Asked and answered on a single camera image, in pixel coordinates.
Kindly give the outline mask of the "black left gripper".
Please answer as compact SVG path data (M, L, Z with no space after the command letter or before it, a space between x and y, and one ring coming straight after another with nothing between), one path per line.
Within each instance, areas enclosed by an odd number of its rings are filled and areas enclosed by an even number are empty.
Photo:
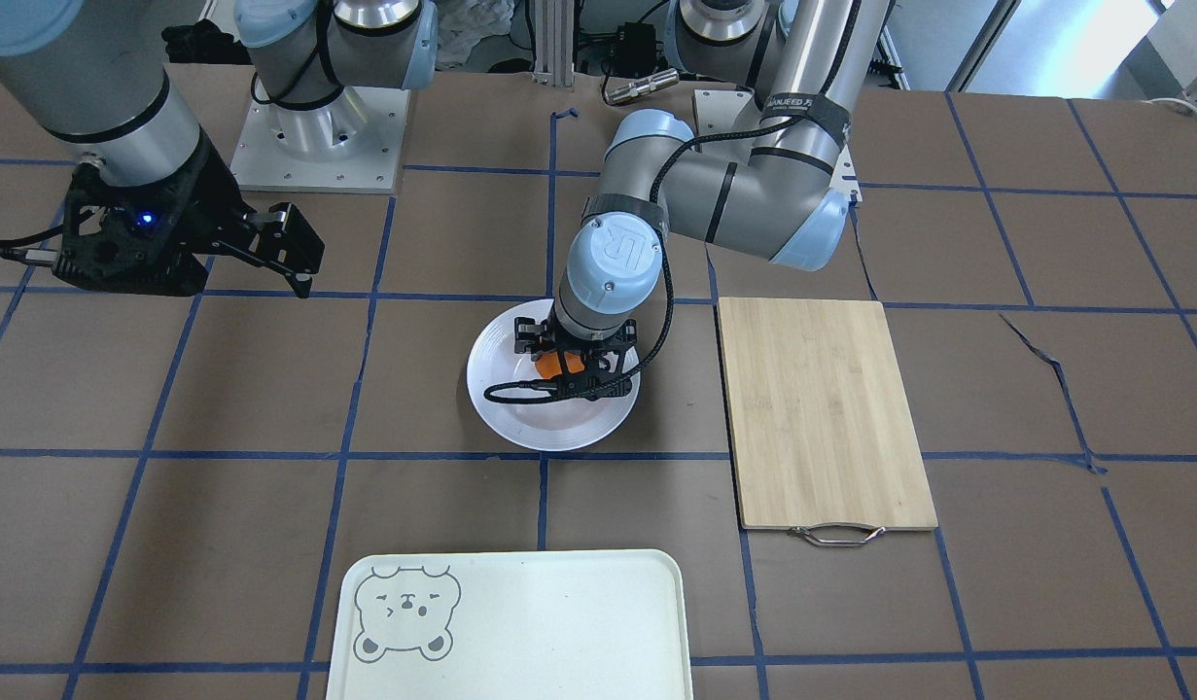
M633 390L624 370L625 357L634 349L637 323L625 319L610 337L581 340L564 331L558 319L514 319L514 354L530 354L540 375L512 382L514 389L536 390L551 402L569 398L620 398Z

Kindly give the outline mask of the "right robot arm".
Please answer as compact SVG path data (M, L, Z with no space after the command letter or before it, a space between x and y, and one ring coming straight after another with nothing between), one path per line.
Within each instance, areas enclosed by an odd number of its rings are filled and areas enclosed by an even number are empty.
M63 221L0 257L101 293L201 293L203 256L265 267L306 298L324 243L294 203L261 213L162 59L115 1L0 1L0 81L75 156Z

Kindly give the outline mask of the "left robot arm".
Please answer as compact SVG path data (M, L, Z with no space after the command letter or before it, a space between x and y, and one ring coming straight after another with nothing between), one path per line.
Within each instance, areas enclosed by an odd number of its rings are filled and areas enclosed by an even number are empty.
M643 108L616 128L587 200L561 284L541 322L514 322L514 353L563 365L551 378L487 386L503 404L625 396L660 346L626 363L632 315L661 285L673 296L669 235L772 264L819 270L841 239L850 199L832 184L891 4L673 1L674 67L751 92L727 132L695 134Z

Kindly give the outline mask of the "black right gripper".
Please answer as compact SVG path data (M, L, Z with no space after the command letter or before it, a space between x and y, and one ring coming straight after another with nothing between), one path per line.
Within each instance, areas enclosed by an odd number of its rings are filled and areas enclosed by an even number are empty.
M324 243L291 202L259 212L208 136L180 169L148 185L109 185L113 168L86 156L63 200L57 278L84 291L190 297L205 290L201 256L230 256L312 294Z

